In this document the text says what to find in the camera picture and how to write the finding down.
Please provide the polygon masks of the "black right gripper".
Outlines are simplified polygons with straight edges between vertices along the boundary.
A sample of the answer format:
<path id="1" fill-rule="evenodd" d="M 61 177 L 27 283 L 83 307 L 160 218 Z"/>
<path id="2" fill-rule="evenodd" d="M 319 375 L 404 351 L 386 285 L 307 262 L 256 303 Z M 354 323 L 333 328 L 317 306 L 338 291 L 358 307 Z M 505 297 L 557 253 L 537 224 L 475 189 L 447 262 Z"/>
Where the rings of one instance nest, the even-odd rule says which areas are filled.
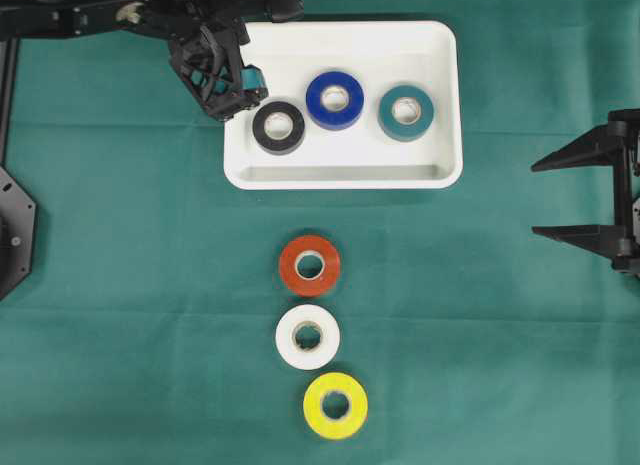
<path id="1" fill-rule="evenodd" d="M 632 193 L 632 176 L 639 175 L 639 110 L 612 111 L 608 120 L 608 127 L 594 127 L 534 163 L 531 171 L 612 166 L 615 225 L 534 226 L 532 232 L 612 259 L 614 270 L 639 277 Z"/>

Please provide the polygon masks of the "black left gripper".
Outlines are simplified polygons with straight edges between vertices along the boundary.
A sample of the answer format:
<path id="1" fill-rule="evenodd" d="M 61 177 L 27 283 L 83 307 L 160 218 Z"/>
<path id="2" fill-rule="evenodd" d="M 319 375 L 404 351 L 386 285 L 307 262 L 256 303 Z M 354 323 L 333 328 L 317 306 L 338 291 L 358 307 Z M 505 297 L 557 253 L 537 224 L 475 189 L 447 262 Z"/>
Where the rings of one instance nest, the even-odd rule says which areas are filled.
<path id="1" fill-rule="evenodd" d="M 265 0 L 142 0 L 130 29 L 166 40 L 173 71 L 209 117 L 225 122 L 266 98 L 262 71 L 240 50 L 249 43 L 245 19 L 264 11 Z"/>

